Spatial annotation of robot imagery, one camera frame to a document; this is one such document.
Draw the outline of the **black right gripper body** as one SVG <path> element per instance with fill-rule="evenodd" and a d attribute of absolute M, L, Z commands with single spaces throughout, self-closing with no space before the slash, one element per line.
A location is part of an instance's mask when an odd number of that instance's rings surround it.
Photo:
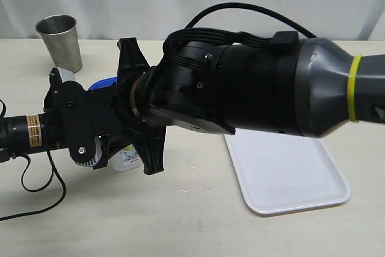
<path fill-rule="evenodd" d="M 132 145 L 143 162 L 146 175 L 164 171 L 164 144 L 166 128 L 148 114 L 151 78 L 155 72 L 145 59 L 135 37 L 117 42 L 120 51 L 115 81 L 97 92 L 109 93 L 110 116 L 103 118 L 109 131 L 101 134 L 102 159 L 97 169 L 107 166 L 109 160 L 124 147 Z"/>

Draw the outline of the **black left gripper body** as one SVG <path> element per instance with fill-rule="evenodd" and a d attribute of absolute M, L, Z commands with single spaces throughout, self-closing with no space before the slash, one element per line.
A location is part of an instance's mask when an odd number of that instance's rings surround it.
<path fill-rule="evenodd" d="M 57 88 L 62 83 L 57 67 L 53 68 L 49 73 L 49 90 L 43 103 L 43 138 L 50 150 L 68 148 L 62 117 L 55 103 L 58 99 Z"/>

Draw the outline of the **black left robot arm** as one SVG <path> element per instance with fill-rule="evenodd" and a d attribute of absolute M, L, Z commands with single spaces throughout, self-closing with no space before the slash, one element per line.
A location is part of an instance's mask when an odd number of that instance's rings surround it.
<path fill-rule="evenodd" d="M 5 117 L 6 105 L 1 111 L 1 162 L 22 155 L 44 152 L 46 150 L 68 149 L 75 151 L 75 143 L 64 127 L 62 112 L 54 103 L 58 97 L 55 85 L 74 81 L 74 73 L 62 69 L 52 69 L 49 74 L 50 88 L 44 100 L 44 112 L 29 116 Z"/>

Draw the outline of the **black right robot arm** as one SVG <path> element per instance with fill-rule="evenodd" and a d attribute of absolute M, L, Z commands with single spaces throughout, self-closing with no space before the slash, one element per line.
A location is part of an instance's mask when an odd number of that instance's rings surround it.
<path fill-rule="evenodd" d="M 319 138 L 347 122 L 384 123 L 383 55 L 353 56 L 295 31 L 262 39 L 188 28 L 167 37 L 150 67 L 135 40 L 119 45 L 112 107 L 121 127 L 102 140 L 108 156 L 133 145 L 147 175 L 164 169 L 169 126 Z"/>

